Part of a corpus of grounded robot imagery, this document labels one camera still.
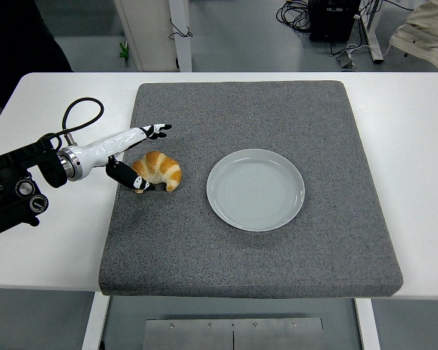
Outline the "white and black hand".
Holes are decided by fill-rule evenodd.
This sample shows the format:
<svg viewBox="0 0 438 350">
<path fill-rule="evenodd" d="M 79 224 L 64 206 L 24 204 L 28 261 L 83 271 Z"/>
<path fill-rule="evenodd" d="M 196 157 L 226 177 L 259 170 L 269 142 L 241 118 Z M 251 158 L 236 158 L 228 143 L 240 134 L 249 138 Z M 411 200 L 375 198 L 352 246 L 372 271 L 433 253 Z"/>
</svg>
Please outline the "white and black hand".
<svg viewBox="0 0 438 350">
<path fill-rule="evenodd" d="M 85 178 L 95 167 L 104 167 L 106 174 L 119 184 L 132 190 L 153 190 L 154 185 L 141 177 L 133 168 L 117 160 L 117 156 L 135 147 L 146 139 L 159 139 L 166 136 L 170 124 L 154 124 L 141 128 L 130 128 L 87 146 L 68 146 L 59 155 L 66 158 L 69 169 L 67 178 L 76 182 Z"/>
</svg>

